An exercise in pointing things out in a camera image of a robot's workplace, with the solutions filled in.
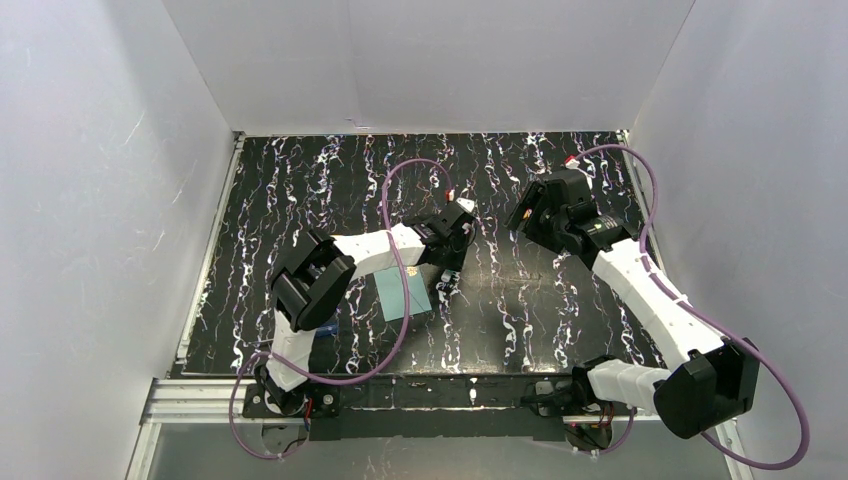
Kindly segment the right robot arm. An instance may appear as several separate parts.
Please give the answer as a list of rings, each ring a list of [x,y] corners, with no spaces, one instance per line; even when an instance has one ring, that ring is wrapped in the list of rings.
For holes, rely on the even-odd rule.
[[[587,178],[559,170],[529,183],[509,230],[556,254],[578,257],[649,333],[662,368],[604,355],[571,370],[567,399],[580,406],[617,402],[660,417],[689,439],[751,410],[759,363],[747,340],[735,341],[686,311],[676,290],[640,249],[636,229],[599,212]]]

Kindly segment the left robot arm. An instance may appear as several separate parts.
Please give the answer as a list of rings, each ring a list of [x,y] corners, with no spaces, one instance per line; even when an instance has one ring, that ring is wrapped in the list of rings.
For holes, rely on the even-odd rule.
[[[388,230],[303,233],[271,281],[270,381],[286,393],[306,382],[315,330],[335,314],[352,280],[397,266],[461,270],[475,220],[475,202],[459,198],[439,213],[411,217]]]

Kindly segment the teal envelope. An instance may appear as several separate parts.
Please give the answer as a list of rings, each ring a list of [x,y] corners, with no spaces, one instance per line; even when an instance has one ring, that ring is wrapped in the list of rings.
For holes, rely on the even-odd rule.
[[[407,287],[411,316],[432,310],[424,276],[419,267],[406,268]],[[387,322],[401,320],[404,317],[405,300],[402,280],[396,267],[377,271],[373,274],[376,282],[379,304],[383,319]]]

